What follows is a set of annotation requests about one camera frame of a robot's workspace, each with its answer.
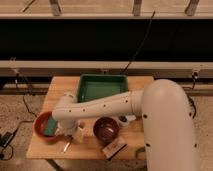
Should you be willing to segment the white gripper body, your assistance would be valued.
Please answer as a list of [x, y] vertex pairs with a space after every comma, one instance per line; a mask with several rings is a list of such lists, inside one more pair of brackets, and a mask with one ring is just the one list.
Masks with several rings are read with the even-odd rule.
[[70, 136], [75, 141], [83, 141], [84, 123], [82, 121], [71, 120], [62, 121], [57, 124], [56, 135]]

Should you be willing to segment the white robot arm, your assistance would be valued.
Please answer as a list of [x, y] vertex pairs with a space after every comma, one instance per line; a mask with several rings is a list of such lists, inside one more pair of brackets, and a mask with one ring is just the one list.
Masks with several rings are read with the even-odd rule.
[[83, 103], [65, 95], [52, 111], [67, 134], [73, 132], [75, 120], [121, 115], [143, 118], [148, 171], [200, 171], [190, 103], [183, 88], [171, 80], [158, 79], [143, 90]]

